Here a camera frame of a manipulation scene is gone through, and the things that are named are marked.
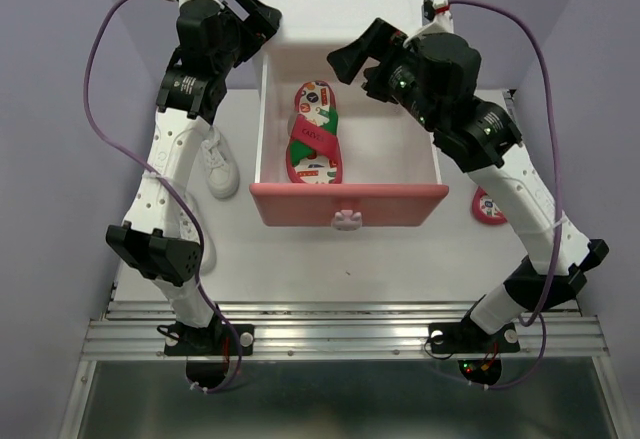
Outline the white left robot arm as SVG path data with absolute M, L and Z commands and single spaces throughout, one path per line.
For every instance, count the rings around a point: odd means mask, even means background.
M 178 0 L 179 44 L 160 83 L 154 138 L 136 197 L 122 224 L 109 226 L 106 241 L 119 257 L 153 281 L 170 302 L 188 341 L 215 351 L 223 330 L 198 290 L 203 248 L 180 236 L 184 192 L 197 151 L 227 92 L 230 71 L 251 59 L 278 31 L 281 12 L 260 0 Z

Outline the red patterned sandal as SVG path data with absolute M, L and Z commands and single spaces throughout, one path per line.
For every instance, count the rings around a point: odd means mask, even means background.
M 301 184 L 342 183 L 339 114 L 334 91 L 325 81 L 308 81 L 296 92 L 293 106 L 285 154 L 289 180 Z
M 484 225 L 501 226 L 507 223 L 495 201 L 481 187 L 476 188 L 470 210 L 472 216 Z

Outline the pink drawer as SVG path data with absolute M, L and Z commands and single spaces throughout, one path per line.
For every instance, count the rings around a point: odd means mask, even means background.
M 430 135 L 400 106 L 367 97 L 360 79 L 340 83 L 328 52 L 326 47 L 272 48 L 256 63 L 260 122 L 250 192 L 263 222 L 348 230 L 421 225 L 449 192 Z M 294 97 L 312 80 L 327 82 L 337 99 L 339 184 L 295 183 L 287 174 Z

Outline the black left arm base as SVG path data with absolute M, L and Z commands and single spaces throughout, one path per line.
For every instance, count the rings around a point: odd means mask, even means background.
M 164 354 L 169 357 L 243 357 L 253 354 L 255 327 L 240 324 L 234 327 L 224 325 L 214 317 L 206 328 L 194 328 L 181 322 L 159 325 L 156 331 L 164 338 Z

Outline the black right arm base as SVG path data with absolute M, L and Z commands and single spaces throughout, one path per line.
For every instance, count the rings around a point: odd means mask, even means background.
M 459 322 L 435 322 L 429 325 L 428 344 L 436 355 L 484 355 L 493 353 L 517 353 L 521 350 L 513 323 L 488 334 L 469 318 Z

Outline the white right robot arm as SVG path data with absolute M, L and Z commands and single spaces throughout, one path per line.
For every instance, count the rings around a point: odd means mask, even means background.
M 476 96 L 476 49 L 451 32 L 408 37 L 376 19 L 327 61 L 340 82 L 350 84 L 362 74 L 368 97 L 402 106 L 431 133 L 434 145 L 495 201 L 526 250 L 519 267 L 463 319 L 466 346 L 482 349 L 520 314 L 577 295 L 587 272 L 604 261 L 608 245 L 588 238 L 567 218 L 506 110 Z

